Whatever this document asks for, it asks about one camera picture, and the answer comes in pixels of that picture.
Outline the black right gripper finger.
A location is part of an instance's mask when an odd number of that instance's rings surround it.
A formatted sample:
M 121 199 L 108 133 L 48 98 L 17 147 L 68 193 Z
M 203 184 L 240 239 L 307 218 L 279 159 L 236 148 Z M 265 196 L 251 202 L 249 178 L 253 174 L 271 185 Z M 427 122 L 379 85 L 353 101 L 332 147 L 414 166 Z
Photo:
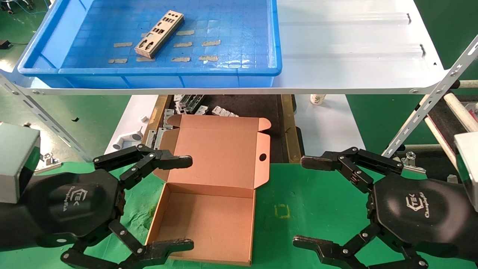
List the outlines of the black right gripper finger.
M 340 269 L 427 269 L 428 262 L 412 248 L 404 245 L 398 247 L 404 259 L 395 262 L 366 266 L 361 263 L 356 254 L 367 244 L 382 234 L 383 228 L 375 223 L 366 226 L 359 234 L 352 237 L 344 246 L 332 241 L 314 237 L 296 235 L 292 244 L 297 248 L 316 252 L 322 264 Z
M 373 179 L 362 168 L 381 175 L 401 175 L 403 164 L 399 161 L 356 147 L 342 152 L 326 151 L 320 157 L 304 155 L 301 166 L 308 170 L 338 171 L 359 191 L 369 194 L 373 190 Z

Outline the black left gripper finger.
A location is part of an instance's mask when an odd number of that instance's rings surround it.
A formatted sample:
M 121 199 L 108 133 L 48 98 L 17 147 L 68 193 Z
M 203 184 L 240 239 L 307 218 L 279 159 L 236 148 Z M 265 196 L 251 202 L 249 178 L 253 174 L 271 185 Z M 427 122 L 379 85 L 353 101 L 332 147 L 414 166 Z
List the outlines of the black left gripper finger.
M 131 254 L 122 262 L 114 263 L 86 255 L 86 243 L 77 241 L 61 256 L 61 261 L 75 269 L 143 269 L 163 265 L 174 252 L 189 251 L 193 240 L 173 239 L 142 245 L 118 220 L 109 224 L 109 230 L 126 245 Z
M 154 150 L 144 144 L 130 146 L 116 152 L 101 155 L 93 160 L 96 170 L 113 171 L 129 166 L 119 176 L 119 184 L 130 190 L 154 170 L 188 168 L 193 164 L 189 155 L 173 155 L 169 150 Z

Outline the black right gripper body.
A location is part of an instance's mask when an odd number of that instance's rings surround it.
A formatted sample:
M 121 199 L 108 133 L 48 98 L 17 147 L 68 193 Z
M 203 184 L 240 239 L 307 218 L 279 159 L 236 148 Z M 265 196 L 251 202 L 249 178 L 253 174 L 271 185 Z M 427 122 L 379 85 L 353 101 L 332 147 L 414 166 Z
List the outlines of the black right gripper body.
M 391 174 L 370 194 L 378 237 L 394 251 L 408 246 L 435 257 L 476 262 L 477 212 L 461 184 Z

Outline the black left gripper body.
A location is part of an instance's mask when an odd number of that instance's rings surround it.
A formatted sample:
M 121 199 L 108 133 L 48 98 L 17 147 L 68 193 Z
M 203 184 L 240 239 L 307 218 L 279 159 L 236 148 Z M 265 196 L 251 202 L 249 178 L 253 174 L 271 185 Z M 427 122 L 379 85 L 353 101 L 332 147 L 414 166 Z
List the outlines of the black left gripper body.
M 0 248 L 93 246 L 124 213 L 125 193 L 105 170 L 34 176 L 17 203 L 1 203 Z

